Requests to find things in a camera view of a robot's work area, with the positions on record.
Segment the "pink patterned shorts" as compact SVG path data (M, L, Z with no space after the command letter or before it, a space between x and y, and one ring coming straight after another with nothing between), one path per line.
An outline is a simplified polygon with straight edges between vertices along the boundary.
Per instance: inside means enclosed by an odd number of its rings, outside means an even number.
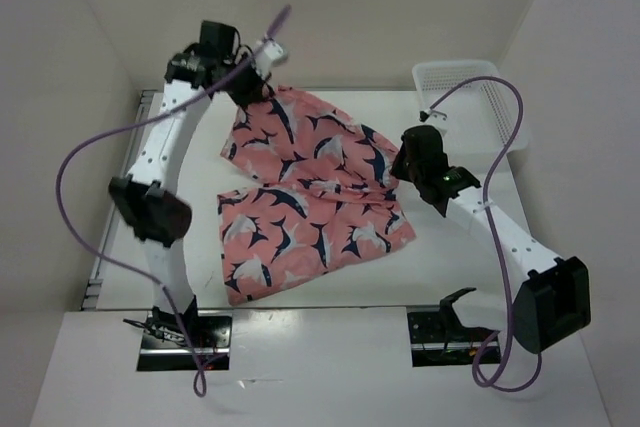
M397 153L305 91L280 87L239 108L221 156L256 185L217 197L228 302L262 299L414 241L391 174Z

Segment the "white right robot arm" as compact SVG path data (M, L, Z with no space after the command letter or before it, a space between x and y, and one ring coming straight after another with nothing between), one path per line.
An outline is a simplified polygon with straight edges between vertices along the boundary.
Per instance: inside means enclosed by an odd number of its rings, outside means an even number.
M441 133L407 129L391 173L505 264L507 332L539 354L591 323L590 277L578 257L563 258L536 241L488 197L486 182L451 166Z

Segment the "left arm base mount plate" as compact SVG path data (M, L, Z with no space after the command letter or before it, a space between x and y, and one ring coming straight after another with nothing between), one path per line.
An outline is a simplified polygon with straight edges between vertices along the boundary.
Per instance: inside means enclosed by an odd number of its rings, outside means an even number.
M184 335L173 327L152 326L153 316L142 321L124 320L142 331L136 370L138 372L196 371ZM199 313L191 343L205 371L227 371L230 365L232 315L204 310Z

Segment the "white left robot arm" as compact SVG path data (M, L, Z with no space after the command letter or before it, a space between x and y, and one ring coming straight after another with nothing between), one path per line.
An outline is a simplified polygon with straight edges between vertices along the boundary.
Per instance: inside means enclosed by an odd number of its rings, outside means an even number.
M192 210L177 195L196 127L219 90L218 82L231 75L223 91L251 103L262 94L272 67L285 57L285 49L269 36L248 49L241 46L236 28L203 22L199 40L167 64L161 119L150 128L139 157L126 175L109 183L109 195L141 243L155 279L152 311L141 327L156 338L185 347L200 332L183 246Z

